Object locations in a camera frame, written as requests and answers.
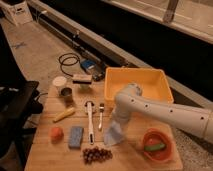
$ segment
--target small box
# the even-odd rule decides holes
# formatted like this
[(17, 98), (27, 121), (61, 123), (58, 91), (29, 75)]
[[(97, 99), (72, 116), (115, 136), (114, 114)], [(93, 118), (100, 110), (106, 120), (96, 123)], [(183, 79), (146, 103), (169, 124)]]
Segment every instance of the small box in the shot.
[(151, 68), (113, 68), (106, 70), (104, 98), (107, 106), (114, 107), (116, 93), (129, 83), (142, 88), (142, 96), (152, 100), (173, 103), (174, 99), (163, 70)]
[(5, 17), (16, 26), (33, 21), (32, 15), (25, 1), (15, 5), (9, 5), (0, 0), (0, 7)]

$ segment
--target paper cup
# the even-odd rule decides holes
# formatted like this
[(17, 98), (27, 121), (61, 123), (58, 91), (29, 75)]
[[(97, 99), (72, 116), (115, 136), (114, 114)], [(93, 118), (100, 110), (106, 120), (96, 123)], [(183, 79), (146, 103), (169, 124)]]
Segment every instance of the paper cup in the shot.
[(60, 95), (61, 90), (66, 87), (67, 79), (63, 76), (55, 77), (52, 81), (52, 84), (58, 90), (58, 95)]

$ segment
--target orange plastic bin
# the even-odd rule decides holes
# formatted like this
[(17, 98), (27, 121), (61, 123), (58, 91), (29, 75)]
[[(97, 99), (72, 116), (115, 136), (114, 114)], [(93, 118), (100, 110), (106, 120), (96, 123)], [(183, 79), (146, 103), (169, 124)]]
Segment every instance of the orange plastic bin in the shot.
[(106, 70), (104, 98), (114, 107), (116, 93), (129, 83), (137, 83), (145, 98), (173, 103), (174, 99), (163, 70), (152, 68), (115, 68)]

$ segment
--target small cup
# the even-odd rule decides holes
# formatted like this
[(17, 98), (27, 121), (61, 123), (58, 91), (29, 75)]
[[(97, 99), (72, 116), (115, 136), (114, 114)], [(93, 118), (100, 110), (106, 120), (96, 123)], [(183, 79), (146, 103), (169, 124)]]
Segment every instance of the small cup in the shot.
[(61, 90), (67, 85), (67, 79), (63, 76), (58, 76), (54, 78), (52, 84), (56, 87), (56, 89), (58, 90), (58, 94), (60, 95)]
[(72, 89), (69, 88), (69, 87), (63, 88), (63, 89), (61, 90), (60, 95), (61, 95), (61, 97), (64, 98), (65, 102), (67, 102), (67, 103), (73, 101), (73, 98), (72, 98)]

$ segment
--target orange container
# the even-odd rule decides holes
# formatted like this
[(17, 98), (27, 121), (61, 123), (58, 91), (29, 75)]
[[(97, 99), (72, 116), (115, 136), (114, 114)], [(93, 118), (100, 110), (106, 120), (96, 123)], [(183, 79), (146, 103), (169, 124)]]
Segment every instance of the orange container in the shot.
[(106, 70), (104, 98), (114, 107), (116, 93), (129, 83), (137, 83), (145, 98), (173, 103), (174, 99), (163, 70), (152, 68), (114, 68)]
[[(144, 150), (144, 146), (148, 145), (149, 140), (161, 141), (162, 143), (166, 144), (166, 147), (165, 149), (162, 149), (159, 151), (147, 152)], [(154, 162), (166, 163), (172, 159), (171, 139), (158, 129), (150, 128), (147, 130), (147, 132), (145, 133), (142, 139), (142, 149), (143, 149), (144, 155)]]

